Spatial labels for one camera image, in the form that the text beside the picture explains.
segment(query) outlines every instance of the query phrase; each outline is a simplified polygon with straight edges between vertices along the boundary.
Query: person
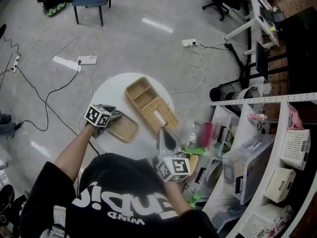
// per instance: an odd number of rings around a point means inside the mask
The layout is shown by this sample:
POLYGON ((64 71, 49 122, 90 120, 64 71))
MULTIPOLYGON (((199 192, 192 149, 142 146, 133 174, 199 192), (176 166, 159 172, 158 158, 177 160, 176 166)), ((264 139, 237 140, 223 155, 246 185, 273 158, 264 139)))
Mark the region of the person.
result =
POLYGON ((147 160, 94 158, 76 197, 73 183, 94 132, 87 124, 55 164, 45 163, 22 210, 21 238, 48 237, 57 228, 70 238, 218 237, 208 216, 189 206, 177 183, 162 182, 147 160), (64 221, 56 223, 61 209, 64 221))

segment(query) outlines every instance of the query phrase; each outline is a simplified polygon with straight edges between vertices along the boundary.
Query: white storage basket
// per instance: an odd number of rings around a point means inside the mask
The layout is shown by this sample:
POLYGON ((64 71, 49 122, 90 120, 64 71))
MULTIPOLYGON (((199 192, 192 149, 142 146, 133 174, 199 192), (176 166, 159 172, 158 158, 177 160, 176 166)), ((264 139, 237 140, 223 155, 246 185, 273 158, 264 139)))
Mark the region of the white storage basket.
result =
POLYGON ((272 204, 261 206, 253 211, 248 221, 240 230, 240 234, 245 238, 258 238, 258 234, 266 230, 267 226, 274 222, 274 219, 281 213, 282 208, 272 204))
POLYGON ((281 160, 296 169, 304 170, 311 147, 309 129, 289 130, 280 156, 281 160))
POLYGON ((277 168, 269 182, 264 196, 275 203, 283 201, 295 179, 296 172, 292 169, 277 168))

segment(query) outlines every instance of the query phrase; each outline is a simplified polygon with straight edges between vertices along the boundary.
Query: round white table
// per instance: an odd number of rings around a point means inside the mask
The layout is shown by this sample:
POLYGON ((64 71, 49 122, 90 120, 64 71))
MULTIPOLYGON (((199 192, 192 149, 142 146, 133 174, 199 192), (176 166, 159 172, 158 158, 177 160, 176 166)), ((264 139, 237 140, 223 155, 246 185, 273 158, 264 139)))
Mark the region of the round white table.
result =
POLYGON ((154 157, 158 154, 156 137, 145 127, 146 122, 124 94, 125 88, 140 77, 146 77, 150 81, 157 93, 174 112, 174 105, 167 90, 155 79, 141 73, 124 73, 109 78, 97 89, 91 100, 91 104, 115 106, 117 110, 125 113, 139 125, 137 135, 130 143, 124 143, 107 132, 96 139, 99 146, 106 152, 116 153, 134 160, 154 157))

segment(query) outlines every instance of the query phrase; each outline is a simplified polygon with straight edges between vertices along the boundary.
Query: gray concrete floor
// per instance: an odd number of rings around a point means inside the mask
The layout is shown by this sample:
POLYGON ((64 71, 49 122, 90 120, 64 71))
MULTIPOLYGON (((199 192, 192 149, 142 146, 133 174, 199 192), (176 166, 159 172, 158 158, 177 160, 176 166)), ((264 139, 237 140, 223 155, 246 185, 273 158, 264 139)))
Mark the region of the gray concrete floor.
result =
MULTIPOLYGON (((70 40, 83 36, 95 44, 95 56, 100 61, 92 76, 94 90, 110 77, 125 72, 140 72, 159 81, 169 92, 193 89, 201 80, 201 68, 187 63, 188 48, 181 41, 196 38, 204 45, 224 43, 224 36, 242 24, 242 11, 230 10, 223 22, 213 8, 202 10, 207 0, 112 0, 112 8, 103 7, 104 27, 100 25, 98 9, 79 7, 80 24, 75 21, 71 4, 49 18, 42 13, 36 0, 3 0, 0 3, 0 24, 7 24, 6 38, 19 43, 24 64, 28 51, 37 39, 47 42, 50 54, 57 52, 70 40), (142 22, 147 18, 173 30, 172 33, 154 28, 142 22)), ((236 36, 235 45, 246 43, 246 33, 236 36)), ((88 56, 92 45, 76 40, 58 56, 77 61, 78 56, 88 56)), ((42 98, 65 83, 75 71, 52 61, 46 55, 43 43, 37 43, 23 68, 25 76, 38 89, 42 98)), ((246 49, 237 47, 241 58, 246 49)), ((177 118, 182 122, 189 107, 200 113, 208 106, 211 88, 228 80, 236 79, 238 66, 228 51, 199 49, 203 57, 206 77, 201 87, 192 93, 172 94, 177 118)), ((11 53, 9 42, 0 41, 0 68, 4 71, 11 53)), ((191 57, 198 63, 198 57, 191 57)), ((65 89, 53 93, 49 105, 77 131, 77 121, 87 108, 90 96, 89 74, 93 65, 83 66, 74 81, 65 89)), ((29 119, 38 127, 45 128, 45 105, 33 88, 20 75, 7 73, 0 90, 0 110, 12 115, 15 123, 29 119)), ((60 152, 74 138, 74 134, 49 111, 49 128, 38 131, 24 123, 14 138, 0 137, 1 159, 9 163, 6 169, 11 183, 19 191, 30 190, 46 161, 54 162, 60 152)), ((83 168, 96 156, 88 147, 83 168)))

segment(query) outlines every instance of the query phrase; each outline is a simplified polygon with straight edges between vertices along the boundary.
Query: white cable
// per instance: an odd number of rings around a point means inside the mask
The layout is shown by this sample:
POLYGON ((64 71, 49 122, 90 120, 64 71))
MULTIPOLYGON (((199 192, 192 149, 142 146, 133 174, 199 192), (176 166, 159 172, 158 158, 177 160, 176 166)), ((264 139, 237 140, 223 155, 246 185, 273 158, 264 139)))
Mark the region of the white cable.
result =
MULTIPOLYGON (((89 80, 90 80, 90 85, 91 85, 91 92, 90 92, 90 99, 89 99, 89 105, 90 105, 90 102, 91 102, 91 99, 92 99, 92 97, 93 97, 93 83, 91 82, 91 75, 95 72, 95 70, 98 68, 98 66, 99 66, 99 61, 97 60, 97 62, 98 62, 98 65, 96 66, 96 68, 90 73, 90 75, 89 75, 89 80)), ((79 128, 79 122, 80 122, 80 120, 81 120, 81 118, 84 116, 84 114, 86 113, 86 110, 85 110, 85 112, 81 115, 81 117, 79 118, 79 120, 78 120, 78 123, 77 123, 77 128, 78 128, 78 131, 80 132, 81 130, 80 130, 80 128, 79 128)))
POLYGON ((191 90, 191 91, 181 91, 181 92, 171 92, 171 94, 172 94, 172 93, 191 93, 191 92, 194 92, 198 87, 200 87, 200 85, 201 85, 202 82, 203 82, 203 79, 205 78, 205 68, 204 68, 204 62, 203 62, 203 58, 202 58, 201 54, 200 54, 199 52, 197 52, 197 51, 194 51, 194 50, 192 49, 192 46, 191 46, 191 45, 189 45, 189 47, 190 47, 190 49, 191 49, 192 51, 191 51, 191 52, 188 54, 188 56, 187 56, 187 62, 188 62, 191 66, 193 66, 193 67, 195 67, 195 68, 200 68, 200 67, 202 67, 202 68, 203 68, 203 72, 204 72, 203 78, 202 78, 202 80, 200 81, 199 85, 196 86, 193 90, 191 90), (189 56, 190 56, 192 53, 196 53, 197 55, 199 55, 199 58, 200 58, 200 65, 199 65, 199 66, 194 65, 194 64, 192 64, 192 63, 189 61, 189 56))
MULTIPOLYGON (((92 41, 90 41, 90 40, 88 40, 88 39, 86 39, 86 38, 84 38, 84 37, 82 37, 82 36, 78 36, 78 37, 72 39, 72 40, 71 40, 70 42, 68 42, 60 51, 58 51, 58 52, 57 52, 56 54, 54 54, 54 55, 50 55, 50 54, 47 52, 45 41, 43 41, 43 40, 41 40, 41 39, 38 39, 38 40, 33 44, 33 46, 31 47, 31 49, 30 49, 30 51, 29 51, 29 53, 28 53, 28 55, 27 55, 27 57, 26 57, 26 60, 25 60, 24 64, 22 65, 22 67, 20 68, 20 70, 23 69, 24 65, 25 65, 26 62, 28 61, 29 55, 30 55, 30 53, 31 53, 31 51, 32 51, 32 49, 33 49, 33 47, 35 46, 35 44, 36 44, 38 41, 44 42, 44 50, 45 50, 46 54, 47 54, 49 57, 52 58, 52 57, 55 57, 57 54, 59 54, 62 50, 64 50, 70 43, 72 43, 73 41, 75 41, 75 40, 77 40, 77 39, 79 39, 79 38, 84 39, 85 41, 88 41, 88 42, 90 42, 91 44, 93 44, 93 50, 92 50, 91 53, 90 53, 90 57, 91 57, 91 56, 93 55, 93 52, 94 52, 94 49, 95 49, 95 44, 94 44, 92 41)), ((18 78, 19 75, 20 75, 20 71, 19 71, 19 74, 18 74, 16 77, 13 77, 13 76, 12 76, 12 71, 11 71, 11 77, 12 77, 12 78, 18 78)))

